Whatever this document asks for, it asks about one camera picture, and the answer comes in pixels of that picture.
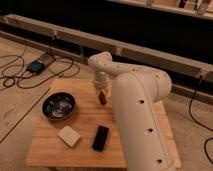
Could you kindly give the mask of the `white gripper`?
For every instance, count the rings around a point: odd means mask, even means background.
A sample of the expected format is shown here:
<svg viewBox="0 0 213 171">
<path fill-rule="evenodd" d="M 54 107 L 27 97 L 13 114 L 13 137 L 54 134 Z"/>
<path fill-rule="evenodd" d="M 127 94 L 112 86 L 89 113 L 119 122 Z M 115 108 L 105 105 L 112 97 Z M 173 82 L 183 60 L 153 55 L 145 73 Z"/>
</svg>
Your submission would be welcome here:
<svg viewBox="0 0 213 171">
<path fill-rule="evenodd" d="M 94 86 L 97 89 L 105 89 L 108 86 L 109 82 L 109 77 L 105 72 L 102 71 L 96 71 L 94 75 Z M 100 100 L 101 98 L 101 90 L 97 91 L 98 99 Z M 105 89 L 105 95 L 109 99 L 111 97 L 111 91 L 110 89 L 106 88 Z"/>
</svg>

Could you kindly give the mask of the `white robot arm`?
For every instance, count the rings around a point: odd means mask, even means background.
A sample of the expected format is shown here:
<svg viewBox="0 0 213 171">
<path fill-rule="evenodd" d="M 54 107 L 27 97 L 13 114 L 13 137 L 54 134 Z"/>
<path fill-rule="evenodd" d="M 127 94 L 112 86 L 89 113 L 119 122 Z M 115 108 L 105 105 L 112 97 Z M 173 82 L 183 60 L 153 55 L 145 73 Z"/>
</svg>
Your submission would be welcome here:
<svg viewBox="0 0 213 171">
<path fill-rule="evenodd" d="M 88 59 L 95 82 L 112 82 L 112 110 L 116 119 L 128 171 L 176 171 L 154 104 L 171 91 L 169 75 L 152 67 L 119 63 L 109 52 Z"/>
</svg>

